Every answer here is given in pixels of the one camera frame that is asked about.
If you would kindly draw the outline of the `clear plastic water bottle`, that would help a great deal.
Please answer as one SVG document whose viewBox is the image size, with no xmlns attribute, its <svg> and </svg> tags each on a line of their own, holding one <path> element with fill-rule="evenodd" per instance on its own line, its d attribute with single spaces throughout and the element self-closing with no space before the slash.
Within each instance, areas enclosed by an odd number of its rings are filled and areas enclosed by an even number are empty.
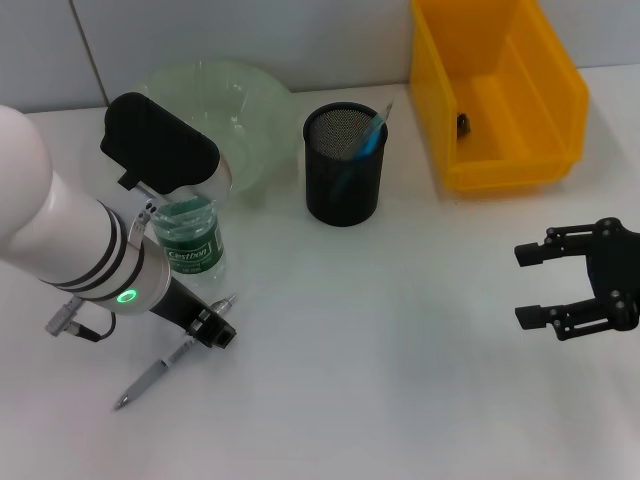
<svg viewBox="0 0 640 480">
<path fill-rule="evenodd" d="M 152 215 L 152 225 L 172 272 L 182 281 L 205 286 L 223 276 L 225 249 L 213 202 L 194 197 L 164 204 Z"/>
</svg>

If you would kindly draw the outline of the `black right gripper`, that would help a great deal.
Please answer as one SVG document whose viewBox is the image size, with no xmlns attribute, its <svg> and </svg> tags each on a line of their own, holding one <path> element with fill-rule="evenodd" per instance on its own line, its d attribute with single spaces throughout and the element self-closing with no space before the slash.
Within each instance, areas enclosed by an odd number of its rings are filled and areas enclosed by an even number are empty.
<svg viewBox="0 0 640 480">
<path fill-rule="evenodd" d="M 515 309 L 523 330 L 551 326 L 559 341 L 607 330 L 629 331 L 640 324 L 640 233 L 617 218 L 596 224 L 551 227 L 541 244 L 514 248 L 520 267 L 583 256 L 595 299 L 567 305 Z"/>
</svg>

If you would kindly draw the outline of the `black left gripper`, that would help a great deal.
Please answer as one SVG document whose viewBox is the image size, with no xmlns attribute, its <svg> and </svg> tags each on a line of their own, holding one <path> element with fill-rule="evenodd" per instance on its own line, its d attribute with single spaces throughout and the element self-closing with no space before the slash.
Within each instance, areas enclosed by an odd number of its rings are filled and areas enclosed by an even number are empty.
<svg viewBox="0 0 640 480">
<path fill-rule="evenodd" d="M 172 278 L 150 311 L 188 332 L 208 348 L 225 349 L 236 330 L 179 280 Z"/>
</svg>

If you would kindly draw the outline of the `grey mechanical pen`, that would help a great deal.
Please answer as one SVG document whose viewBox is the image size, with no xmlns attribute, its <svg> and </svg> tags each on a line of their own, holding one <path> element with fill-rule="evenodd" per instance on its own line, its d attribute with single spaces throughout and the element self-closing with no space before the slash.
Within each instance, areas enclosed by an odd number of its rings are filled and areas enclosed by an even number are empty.
<svg viewBox="0 0 640 480">
<path fill-rule="evenodd" d="M 175 364 L 187 354 L 197 340 L 185 334 L 179 345 L 169 354 L 156 360 L 135 382 L 133 382 L 113 406 L 113 411 L 119 411 L 139 399 L 146 391 L 155 385 Z"/>
</svg>

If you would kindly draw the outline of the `yellow plastic bin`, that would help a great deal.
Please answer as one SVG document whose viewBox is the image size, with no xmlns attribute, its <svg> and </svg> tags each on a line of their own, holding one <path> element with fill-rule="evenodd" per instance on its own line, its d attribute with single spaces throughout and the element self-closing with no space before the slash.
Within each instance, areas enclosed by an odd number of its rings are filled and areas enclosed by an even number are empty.
<svg viewBox="0 0 640 480">
<path fill-rule="evenodd" d="M 537 1 L 410 6 L 410 91 L 443 186 L 482 195 L 563 179 L 583 155 L 589 92 Z"/>
</svg>

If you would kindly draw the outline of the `blue scissors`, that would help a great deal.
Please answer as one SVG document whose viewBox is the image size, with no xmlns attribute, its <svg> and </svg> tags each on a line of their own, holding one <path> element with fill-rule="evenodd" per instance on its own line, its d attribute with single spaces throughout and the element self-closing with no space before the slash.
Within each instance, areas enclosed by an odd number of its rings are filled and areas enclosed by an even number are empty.
<svg viewBox="0 0 640 480">
<path fill-rule="evenodd" d="M 335 185 L 330 190 L 329 201 L 336 203 L 351 179 L 355 176 L 358 162 L 370 155 L 376 148 L 380 132 L 386 125 L 385 122 L 367 127 L 342 153 L 341 159 L 346 160 L 350 166 L 343 172 Z"/>
</svg>

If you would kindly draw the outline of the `green glass fruit plate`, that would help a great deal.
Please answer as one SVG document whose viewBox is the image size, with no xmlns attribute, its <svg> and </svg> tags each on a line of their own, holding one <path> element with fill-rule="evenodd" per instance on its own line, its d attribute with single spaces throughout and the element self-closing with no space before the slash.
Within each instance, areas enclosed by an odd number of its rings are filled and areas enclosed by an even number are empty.
<svg viewBox="0 0 640 480">
<path fill-rule="evenodd" d="M 134 90 L 218 146 L 234 195 L 262 186 L 297 158 L 296 98 L 255 66 L 225 59 L 176 64 L 148 74 Z"/>
</svg>

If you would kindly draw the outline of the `black mesh pen holder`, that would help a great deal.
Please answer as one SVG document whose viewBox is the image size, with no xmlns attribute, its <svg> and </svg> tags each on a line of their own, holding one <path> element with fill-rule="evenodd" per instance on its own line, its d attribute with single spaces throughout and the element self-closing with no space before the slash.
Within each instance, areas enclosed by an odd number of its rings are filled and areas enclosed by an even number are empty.
<svg viewBox="0 0 640 480">
<path fill-rule="evenodd" d="M 354 226 L 377 208 L 388 127 L 380 126 L 364 154 L 348 152 L 376 116 L 368 106 L 334 102 L 316 109 L 304 123 L 306 205 L 325 224 Z"/>
</svg>

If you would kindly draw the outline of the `clear plastic ruler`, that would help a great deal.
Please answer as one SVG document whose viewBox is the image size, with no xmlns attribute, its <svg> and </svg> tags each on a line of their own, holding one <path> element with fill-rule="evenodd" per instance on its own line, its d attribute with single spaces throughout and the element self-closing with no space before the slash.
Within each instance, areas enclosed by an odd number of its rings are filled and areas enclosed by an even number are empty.
<svg viewBox="0 0 640 480">
<path fill-rule="evenodd" d="M 364 130 L 359 133 L 351 145 L 345 151 L 347 160 L 362 158 L 371 154 L 376 148 L 382 127 L 391 113 L 393 102 L 390 102 L 384 110 L 378 112 L 366 124 Z"/>
</svg>

